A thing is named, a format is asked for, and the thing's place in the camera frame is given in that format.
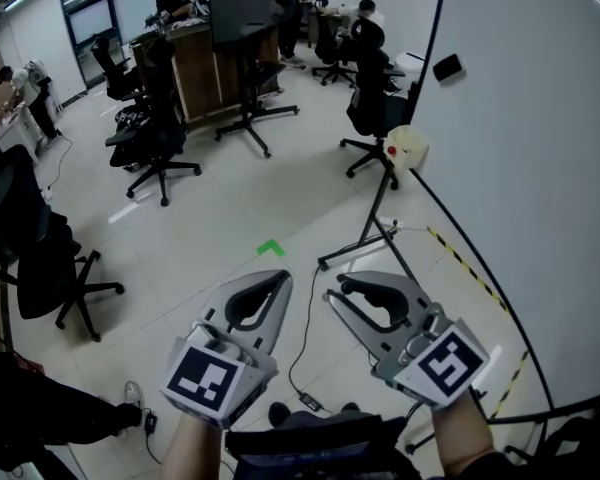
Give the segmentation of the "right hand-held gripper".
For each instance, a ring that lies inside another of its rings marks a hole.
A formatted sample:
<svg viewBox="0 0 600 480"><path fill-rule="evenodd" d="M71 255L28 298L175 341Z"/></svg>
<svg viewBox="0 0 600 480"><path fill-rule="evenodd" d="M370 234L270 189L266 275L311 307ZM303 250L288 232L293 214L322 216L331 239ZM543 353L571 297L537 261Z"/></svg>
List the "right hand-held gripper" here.
<svg viewBox="0 0 600 480"><path fill-rule="evenodd" d="M488 354L466 324L448 318L438 303L426 308L429 297L413 279L380 271L344 273L336 279L343 293L329 289L327 302L378 359L372 375L390 388L431 408L446 408L488 364ZM352 293L385 310L389 325L371 319L348 296ZM425 309L415 322L413 309Z"/></svg>

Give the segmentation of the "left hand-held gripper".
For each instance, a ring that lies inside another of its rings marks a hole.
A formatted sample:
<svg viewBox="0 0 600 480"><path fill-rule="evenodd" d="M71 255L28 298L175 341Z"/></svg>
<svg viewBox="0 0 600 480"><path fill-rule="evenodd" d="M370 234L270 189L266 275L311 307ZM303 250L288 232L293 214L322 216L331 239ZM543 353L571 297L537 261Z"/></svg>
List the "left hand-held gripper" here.
<svg viewBox="0 0 600 480"><path fill-rule="evenodd" d="M268 354L292 291L287 270L254 272L219 286L202 310L203 320L176 339L161 394L180 411L230 429L278 374Z"/></svg>

